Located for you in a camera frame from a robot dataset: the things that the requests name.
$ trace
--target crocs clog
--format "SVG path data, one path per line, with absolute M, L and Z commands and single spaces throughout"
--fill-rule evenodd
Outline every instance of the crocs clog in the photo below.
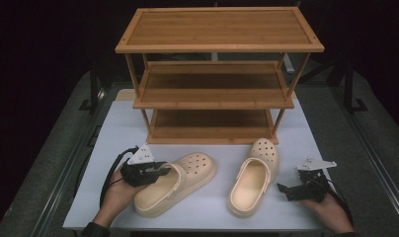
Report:
M 229 210 L 241 218 L 252 216 L 278 171 L 279 157 L 274 144 L 266 138 L 255 141 L 228 196 Z
M 191 153 L 162 167 L 171 170 L 134 198 L 135 210 L 142 216 L 161 215 L 175 203 L 210 182 L 216 170 L 212 159 L 204 153 Z

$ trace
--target human hand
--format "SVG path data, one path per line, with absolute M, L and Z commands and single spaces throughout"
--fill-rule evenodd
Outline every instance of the human hand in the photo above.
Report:
M 354 232 L 347 214 L 331 195 L 326 194 L 320 203 L 310 199 L 301 200 L 300 203 L 312 209 L 335 234 Z
M 109 228 L 111 223 L 134 200 L 134 196 L 147 186 L 133 187 L 122 179 L 120 167 L 111 177 L 104 202 L 93 222 Z

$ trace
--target bottom shelf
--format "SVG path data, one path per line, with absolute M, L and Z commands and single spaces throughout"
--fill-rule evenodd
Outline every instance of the bottom shelf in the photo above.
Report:
M 265 137 L 278 144 L 269 110 L 155 110 L 152 144 L 251 144 Z

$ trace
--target shoe rack shelf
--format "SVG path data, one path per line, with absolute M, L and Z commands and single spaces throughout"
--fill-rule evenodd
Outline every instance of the shoe rack shelf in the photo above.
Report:
M 323 45 L 296 7 L 138 9 L 116 53 L 125 55 L 149 143 L 242 144 L 277 128 L 311 52 Z M 149 61 L 149 53 L 277 52 L 273 61 Z M 286 53 L 304 53 L 290 83 Z M 141 53 L 138 83 L 131 55 Z M 271 109 L 279 109 L 273 120 Z M 145 110 L 153 110 L 149 119 Z

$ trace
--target black sleeve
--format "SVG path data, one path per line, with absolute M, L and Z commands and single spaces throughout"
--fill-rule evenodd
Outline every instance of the black sleeve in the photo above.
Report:
M 82 237 L 109 237 L 109 236 L 110 236 L 109 229 L 94 222 L 89 222 L 82 232 Z
M 349 233 L 337 234 L 335 235 L 335 237 L 360 237 L 360 234 L 355 232 L 349 232 Z

